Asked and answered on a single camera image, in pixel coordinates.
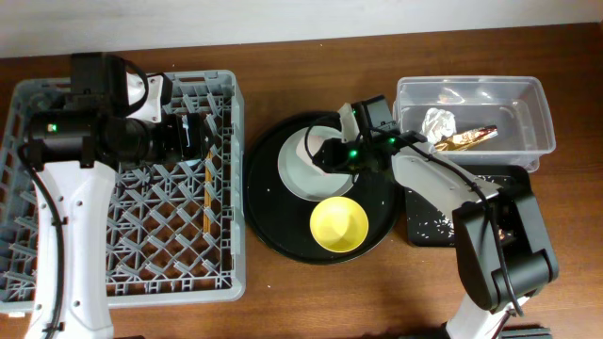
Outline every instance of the transparent container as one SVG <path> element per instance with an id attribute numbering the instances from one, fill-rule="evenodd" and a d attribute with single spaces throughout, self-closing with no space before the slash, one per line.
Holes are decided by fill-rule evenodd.
<path id="1" fill-rule="evenodd" d="M 518 165 L 533 172 L 555 150 L 545 93 L 529 76 L 405 77 L 398 82 L 394 117 L 403 131 L 421 132 L 428 109 L 455 115 L 458 133 L 495 125 L 498 136 L 466 151 L 442 152 L 460 165 Z"/>

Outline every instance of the wooden table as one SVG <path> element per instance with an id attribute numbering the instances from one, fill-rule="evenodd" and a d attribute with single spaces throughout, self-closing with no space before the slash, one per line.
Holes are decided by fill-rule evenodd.
<path id="1" fill-rule="evenodd" d="M 246 101 L 249 148 L 278 121 L 383 93 L 412 75 L 533 75 L 545 88 L 557 150 L 531 175 L 561 277 L 512 324 L 556 338 L 603 336 L 603 35 L 597 24 L 121 53 L 148 72 L 228 69 Z M 66 56 L 0 60 L 0 111 L 15 84 L 69 74 Z M 464 289 L 454 250 L 405 243 L 405 218 L 365 256 L 299 264 L 247 230 L 247 291 L 236 302 L 111 311 L 115 334 L 146 338 L 352 338 L 437 327 Z M 29 317 L 0 316 L 21 337 Z"/>

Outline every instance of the yellow bowl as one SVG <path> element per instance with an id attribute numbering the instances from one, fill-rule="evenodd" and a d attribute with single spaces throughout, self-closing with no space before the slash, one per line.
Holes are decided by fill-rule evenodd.
<path id="1" fill-rule="evenodd" d="M 367 238 L 367 213 L 352 199 L 325 199 L 312 211 L 310 231 L 326 250 L 337 253 L 351 251 Z"/>

